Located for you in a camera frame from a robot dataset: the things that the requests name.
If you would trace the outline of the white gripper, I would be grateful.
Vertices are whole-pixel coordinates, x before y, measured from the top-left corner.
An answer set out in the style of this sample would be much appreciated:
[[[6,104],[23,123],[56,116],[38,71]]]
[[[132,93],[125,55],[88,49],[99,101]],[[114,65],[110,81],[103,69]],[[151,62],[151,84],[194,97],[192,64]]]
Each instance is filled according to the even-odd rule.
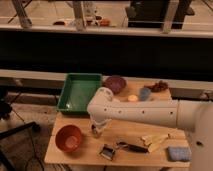
[[[110,119],[91,117],[91,133],[93,137],[99,138],[109,122]]]

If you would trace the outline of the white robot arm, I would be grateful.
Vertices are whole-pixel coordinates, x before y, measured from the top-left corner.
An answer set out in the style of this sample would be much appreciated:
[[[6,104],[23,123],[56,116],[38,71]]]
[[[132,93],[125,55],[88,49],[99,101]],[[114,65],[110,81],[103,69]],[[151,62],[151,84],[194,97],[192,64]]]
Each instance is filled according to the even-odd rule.
[[[157,100],[122,102],[99,88],[87,106],[92,123],[103,130],[110,119],[183,130],[191,147],[189,171],[213,171],[213,102]]]

